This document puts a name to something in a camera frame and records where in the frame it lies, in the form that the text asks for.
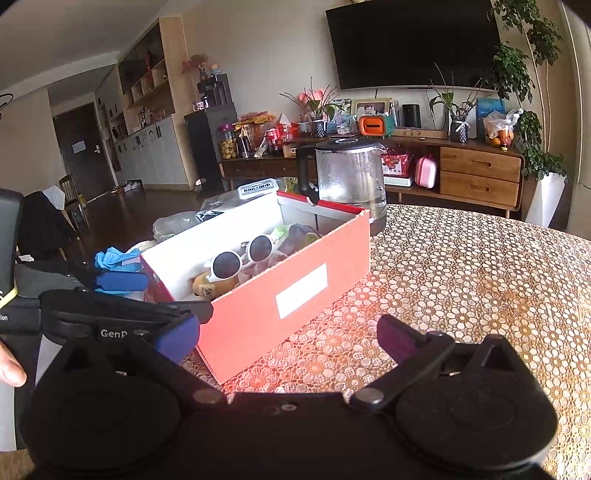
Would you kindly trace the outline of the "person's left hand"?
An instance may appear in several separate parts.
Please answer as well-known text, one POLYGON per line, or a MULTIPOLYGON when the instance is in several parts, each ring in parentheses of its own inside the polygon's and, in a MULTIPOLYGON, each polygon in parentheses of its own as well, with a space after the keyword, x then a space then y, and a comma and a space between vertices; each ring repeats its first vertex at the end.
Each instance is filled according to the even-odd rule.
POLYGON ((25 370, 3 342, 0 342, 0 378, 14 388, 22 387, 27 381, 25 370))

